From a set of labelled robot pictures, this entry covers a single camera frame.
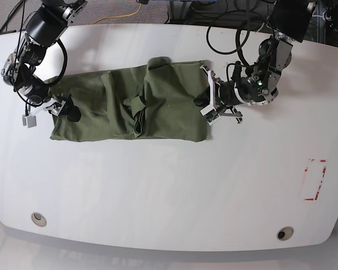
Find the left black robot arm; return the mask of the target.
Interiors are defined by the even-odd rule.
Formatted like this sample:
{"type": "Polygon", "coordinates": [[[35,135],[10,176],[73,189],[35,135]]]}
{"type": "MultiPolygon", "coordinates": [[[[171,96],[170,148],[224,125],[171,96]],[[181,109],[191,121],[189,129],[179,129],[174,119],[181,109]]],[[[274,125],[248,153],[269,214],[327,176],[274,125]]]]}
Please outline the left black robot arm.
{"type": "Polygon", "coordinates": [[[208,66],[201,69],[207,76],[208,88],[197,96],[194,103],[201,108],[201,114],[209,125],[222,116],[236,118],[242,122],[243,115],[235,107],[245,104],[267,105],[278,96],[277,85],[282,71],[292,60],[293,42],[302,42],[315,11],[317,1],[275,1],[269,17],[249,8],[243,13],[246,19],[241,22],[235,33],[235,50],[239,60],[227,64],[233,73],[227,74],[226,81],[217,77],[208,66]],[[252,22],[262,22],[270,29],[270,37],[260,43],[259,56],[249,64],[242,48],[248,37],[240,38],[241,32],[251,31],[252,22]]]}

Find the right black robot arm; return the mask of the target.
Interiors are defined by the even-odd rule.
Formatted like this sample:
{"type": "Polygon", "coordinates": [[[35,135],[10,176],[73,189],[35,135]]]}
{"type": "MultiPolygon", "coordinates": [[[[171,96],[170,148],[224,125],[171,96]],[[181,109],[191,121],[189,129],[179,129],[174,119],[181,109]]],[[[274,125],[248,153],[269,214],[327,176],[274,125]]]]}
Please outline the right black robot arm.
{"type": "Polygon", "coordinates": [[[68,54],[60,37],[86,5],[87,1],[42,1],[26,28],[20,29],[16,49],[9,55],[1,76],[25,102],[22,120],[28,128],[37,125],[36,115],[41,111],[64,116],[71,122],[81,119],[81,112],[70,94],[54,96],[50,89],[61,81],[68,64],[68,54]],[[54,44],[63,52],[63,66],[54,81],[45,83],[35,75],[35,70],[54,44]]]}

